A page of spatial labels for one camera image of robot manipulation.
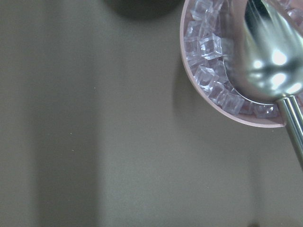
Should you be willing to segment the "pink bowl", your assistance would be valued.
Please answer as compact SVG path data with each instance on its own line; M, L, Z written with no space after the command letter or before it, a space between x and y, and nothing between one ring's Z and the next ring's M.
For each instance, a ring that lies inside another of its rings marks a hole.
M276 0L303 32L303 3ZM199 40L214 33L221 38L220 11L224 0L187 0L180 22L180 47L187 75L198 93L223 115L246 125L262 128L283 127L276 104L260 105L242 97L230 83L222 57L201 56ZM303 92L296 96L300 107Z

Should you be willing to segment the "metal ice scoop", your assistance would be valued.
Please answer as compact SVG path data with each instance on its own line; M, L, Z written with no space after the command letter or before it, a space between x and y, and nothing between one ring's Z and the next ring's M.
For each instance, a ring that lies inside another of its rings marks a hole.
M230 83L245 99L276 104L297 159L303 160L303 34L275 0L226 0L220 15Z

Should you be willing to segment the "clear ice cube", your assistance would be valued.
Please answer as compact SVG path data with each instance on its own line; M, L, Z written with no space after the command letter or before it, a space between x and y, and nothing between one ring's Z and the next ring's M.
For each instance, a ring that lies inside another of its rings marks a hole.
M209 34L199 40L201 56L207 60L222 57L221 38L214 33Z

